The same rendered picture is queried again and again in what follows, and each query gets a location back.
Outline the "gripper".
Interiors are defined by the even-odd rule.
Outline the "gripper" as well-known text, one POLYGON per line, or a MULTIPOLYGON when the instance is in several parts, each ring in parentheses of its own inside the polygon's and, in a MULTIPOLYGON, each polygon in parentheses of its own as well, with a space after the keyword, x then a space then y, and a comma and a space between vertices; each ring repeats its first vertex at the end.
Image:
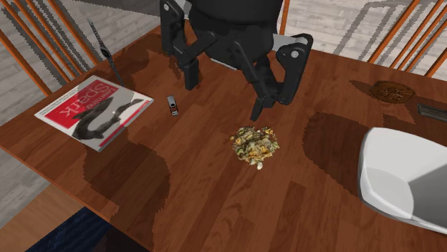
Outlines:
POLYGON ((271 108, 276 102, 282 105, 292 102, 309 58, 313 37, 309 34, 292 37, 275 34, 283 0, 188 1, 191 2, 189 22, 198 37, 192 45, 187 45, 182 8, 174 0, 160 0, 162 48, 177 59, 187 90, 199 83, 196 57, 206 51, 210 58, 239 68, 247 82, 252 84, 256 100, 251 120, 257 120, 264 108, 271 108), (254 63, 266 56, 272 47, 285 71, 283 82, 276 81, 269 62, 254 63))

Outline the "black and silver memory stick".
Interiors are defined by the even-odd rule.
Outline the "black and silver memory stick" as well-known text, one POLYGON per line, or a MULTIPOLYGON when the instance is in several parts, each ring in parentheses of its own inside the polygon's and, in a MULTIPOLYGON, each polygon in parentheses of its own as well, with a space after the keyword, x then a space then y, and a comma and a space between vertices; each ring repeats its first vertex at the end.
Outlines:
POLYGON ((173 95, 169 95, 169 96, 167 96, 167 101, 168 101, 170 113, 174 117, 177 116, 178 115, 178 106, 177 106, 175 97, 173 95))

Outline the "yellow green crumbled heap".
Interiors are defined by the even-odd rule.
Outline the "yellow green crumbled heap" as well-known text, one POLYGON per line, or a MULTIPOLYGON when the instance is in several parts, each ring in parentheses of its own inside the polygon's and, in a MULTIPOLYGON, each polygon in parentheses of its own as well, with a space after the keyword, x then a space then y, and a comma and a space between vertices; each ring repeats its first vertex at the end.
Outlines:
POLYGON ((263 162, 280 148, 276 135, 270 127, 256 129, 254 126, 240 127, 229 137, 231 146, 239 160, 263 168, 263 162))

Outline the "black wristwatch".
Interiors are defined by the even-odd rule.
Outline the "black wristwatch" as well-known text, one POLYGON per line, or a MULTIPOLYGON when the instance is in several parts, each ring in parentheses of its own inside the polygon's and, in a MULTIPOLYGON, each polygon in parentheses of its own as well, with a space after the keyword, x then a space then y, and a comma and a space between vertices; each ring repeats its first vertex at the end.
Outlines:
POLYGON ((112 54, 110 53, 108 48, 105 46, 102 38, 100 37, 98 31, 95 28, 95 25, 92 22, 92 20, 91 19, 87 19, 87 21, 88 21, 88 23, 89 23, 89 25, 90 25, 90 27, 91 27, 91 29, 92 29, 92 31, 93 31, 97 41, 99 43, 99 47, 100 47, 100 51, 101 51, 102 55, 108 61, 109 65, 110 65, 110 68, 112 69, 112 71, 114 72, 115 76, 117 77, 117 80, 119 81, 120 85, 124 87, 125 84, 123 83, 122 78, 121 78, 120 74, 117 71, 117 68, 116 68, 115 63, 114 63, 113 58, 112 58, 112 54))

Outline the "brown wooden table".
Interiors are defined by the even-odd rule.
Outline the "brown wooden table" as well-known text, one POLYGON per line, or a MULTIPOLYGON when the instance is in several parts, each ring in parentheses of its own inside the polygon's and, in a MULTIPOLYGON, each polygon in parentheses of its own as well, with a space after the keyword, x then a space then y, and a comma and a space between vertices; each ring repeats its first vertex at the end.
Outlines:
POLYGON ((317 158, 304 132, 318 112, 390 127, 447 145, 447 123, 418 103, 447 110, 447 82, 312 51, 294 101, 265 109, 257 127, 280 148, 261 170, 239 160, 230 135, 250 124, 255 92, 240 72, 201 55, 192 91, 154 29, 115 56, 121 75, 154 99, 96 152, 34 115, 67 84, 0 127, 0 147, 153 252, 447 252, 447 236, 386 218, 363 205, 353 157, 332 139, 317 158), (404 104, 382 102, 377 81, 404 84, 404 104), (173 95, 178 115, 170 113, 173 95))

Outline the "brown oval embossed dish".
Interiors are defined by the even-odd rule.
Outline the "brown oval embossed dish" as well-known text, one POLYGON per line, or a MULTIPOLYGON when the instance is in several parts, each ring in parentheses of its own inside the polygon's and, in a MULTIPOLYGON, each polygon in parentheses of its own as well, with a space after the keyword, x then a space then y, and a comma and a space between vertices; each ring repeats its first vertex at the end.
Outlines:
POLYGON ((369 92, 374 98, 393 104, 404 104, 415 94, 410 87, 391 81, 377 81, 369 92))

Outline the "orange wooden spindle chair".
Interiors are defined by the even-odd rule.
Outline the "orange wooden spindle chair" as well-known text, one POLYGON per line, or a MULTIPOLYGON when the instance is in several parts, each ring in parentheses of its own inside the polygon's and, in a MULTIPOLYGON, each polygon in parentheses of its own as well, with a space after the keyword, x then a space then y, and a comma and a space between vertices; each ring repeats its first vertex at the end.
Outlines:
MULTIPOLYGON (((12 0, 19 10, 23 13, 23 15, 27 18, 30 24, 35 28, 40 37, 44 40, 47 46, 52 50, 54 55, 58 58, 58 60, 62 63, 64 68, 72 75, 72 77, 76 77, 77 75, 73 71, 73 69, 65 62, 64 58, 60 55, 57 49, 52 45, 48 37, 44 34, 44 32, 39 28, 39 25, 33 20, 32 15, 26 10, 25 6, 21 3, 21 0, 12 0)), ((83 73, 80 69, 80 65, 75 62, 75 59, 69 54, 65 47, 62 46, 61 41, 57 38, 57 35, 54 33, 50 25, 45 21, 41 12, 38 10, 37 6, 32 2, 32 0, 24 0, 27 6, 31 9, 31 13, 35 15, 40 24, 44 27, 44 29, 49 33, 50 37, 53 39, 54 43, 61 50, 61 52, 66 56, 67 60, 72 64, 74 69, 78 73, 83 73)), ((99 64, 99 58, 95 56, 92 50, 87 46, 85 41, 81 38, 80 34, 75 30, 75 26, 69 21, 67 15, 64 14, 62 9, 57 3, 57 0, 46 0, 49 5, 54 9, 56 15, 61 19, 62 23, 66 26, 68 31, 75 38, 80 47, 85 51, 90 60, 94 63, 94 65, 99 64)), ((66 75, 65 71, 60 67, 60 65, 54 60, 52 55, 48 52, 47 48, 39 41, 39 39, 34 35, 32 30, 27 26, 27 23, 22 20, 22 18, 14 11, 11 7, 11 4, 7 0, 0 0, 0 4, 13 16, 14 21, 16 21, 19 26, 26 32, 26 34, 31 38, 31 40, 39 47, 42 53, 47 57, 50 63, 55 67, 55 69, 61 74, 66 82, 70 82, 71 79, 66 75)), ((31 65, 25 60, 23 55, 17 50, 17 48, 12 44, 12 42, 8 39, 8 37, 3 33, 0 29, 0 42, 5 46, 5 48, 9 51, 9 53, 15 58, 18 64, 22 67, 22 69, 30 76, 35 85, 43 92, 45 96, 48 96, 52 93, 50 88, 43 82, 40 76, 33 70, 31 65)))
MULTIPOLYGON (((313 49, 367 61, 412 0, 289 0, 286 35, 308 33, 313 49)), ((438 0, 420 0, 375 64, 389 67, 438 0)), ((412 67, 425 74, 447 47, 447 29, 412 67)))

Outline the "red and white book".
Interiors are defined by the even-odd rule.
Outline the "red and white book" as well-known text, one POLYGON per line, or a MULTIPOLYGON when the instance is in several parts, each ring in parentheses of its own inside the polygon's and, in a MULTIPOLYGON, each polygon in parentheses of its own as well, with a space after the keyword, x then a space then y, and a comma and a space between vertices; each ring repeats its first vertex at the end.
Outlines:
POLYGON ((152 103, 149 96, 91 76, 34 116, 100 152, 152 103))

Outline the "flat black rectangular device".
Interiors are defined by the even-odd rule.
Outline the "flat black rectangular device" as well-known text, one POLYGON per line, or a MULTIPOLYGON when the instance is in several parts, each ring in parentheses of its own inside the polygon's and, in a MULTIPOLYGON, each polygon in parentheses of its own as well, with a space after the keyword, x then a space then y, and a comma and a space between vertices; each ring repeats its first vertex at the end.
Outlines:
POLYGON ((447 110, 418 103, 417 111, 419 115, 447 123, 447 110))

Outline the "dark blue rug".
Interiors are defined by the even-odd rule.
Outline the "dark blue rug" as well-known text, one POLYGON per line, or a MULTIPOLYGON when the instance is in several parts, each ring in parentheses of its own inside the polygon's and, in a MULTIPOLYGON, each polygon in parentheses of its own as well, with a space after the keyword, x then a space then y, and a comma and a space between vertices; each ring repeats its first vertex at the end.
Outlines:
POLYGON ((150 251, 83 207, 25 252, 150 251))

